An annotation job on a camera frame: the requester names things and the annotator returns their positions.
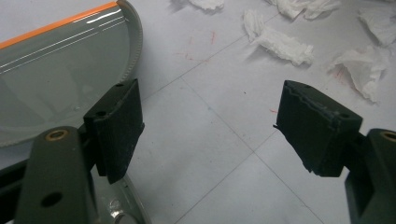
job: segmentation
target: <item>transparent acrylic sheet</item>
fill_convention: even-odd
[[[4,47],[0,43],[0,147],[83,115],[114,84],[132,77],[142,27],[126,1]]]

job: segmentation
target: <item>floor tile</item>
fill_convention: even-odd
[[[251,155],[177,224],[310,224],[320,220]]]
[[[347,169],[338,178],[310,174],[281,132],[256,153],[324,223],[349,223],[344,187]]]
[[[182,0],[131,3],[143,24],[144,45],[136,73],[144,99],[244,35],[245,9],[260,9],[265,20],[277,14],[262,0],[229,0],[214,13]]]
[[[323,85],[327,76],[313,75],[321,67],[295,67],[250,46],[245,36],[183,76],[198,94],[256,149],[275,129],[283,82]]]
[[[128,174],[153,223],[175,223],[252,153],[180,79],[149,97],[143,116]]]

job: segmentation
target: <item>white paper tissue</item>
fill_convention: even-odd
[[[289,60],[294,65],[312,63],[313,46],[301,44],[294,38],[264,25],[262,16],[259,16],[256,11],[245,11],[244,24],[250,41],[253,40],[252,44],[260,44],[277,57]]]
[[[292,20],[294,20],[309,4],[309,1],[301,0],[268,0],[277,10]]]
[[[247,30],[248,40],[252,42],[257,36],[262,34],[262,29],[264,28],[263,15],[258,15],[253,10],[245,10],[244,25]]]
[[[353,49],[345,51],[330,65],[333,69],[342,64],[352,77],[355,88],[364,98],[376,102],[376,89],[381,73],[389,64],[389,51],[368,46],[365,50]]]
[[[382,46],[396,39],[396,7],[361,8],[359,12],[361,20]]]
[[[334,0],[315,0],[308,4],[304,13],[304,18],[307,20],[313,20],[318,17],[321,13],[335,10],[341,6],[340,1]]]
[[[214,10],[216,7],[223,8],[224,0],[189,0],[193,5],[200,7],[204,10]]]
[[[277,10],[294,20],[304,9],[304,17],[308,20],[315,19],[322,12],[339,8],[341,2],[336,0],[267,0],[277,6]]]

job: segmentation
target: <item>screw hole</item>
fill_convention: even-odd
[[[106,114],[107,114],[106,111],[99,111],[99,112],[96,113],[96,116],[102,117],[102,116],[104,116]]]
[[[63,139],[65,136],[67,136],[69,132],[67,130],[55,130],[53,132],[50,132],[46,135],[46,140],[47,141],[58,141]]]
[[[42,201],[41,206],[43,207],[51,207],[58,203],[62,199],[63,195],[61,192],[53,192],[47,195]]]
[[[391,133],[391,132],[382,132],[382,136],[389,141],[396,142],[396,133]]]

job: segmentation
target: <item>red mark on floor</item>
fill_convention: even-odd
[[[213,45],[213,43],[215,43],[215,39],[216,39],[216,32],[215,31],[212,31],[212,45]]]
[[[340,68],[340,70],[338,71],[337,74],[334,74],[335,79],[338,80],[339,83],[341,83],[341,85],[346,85],[344,79],[343,79],[343,74],[344,74],[344,69],[345,67]]]

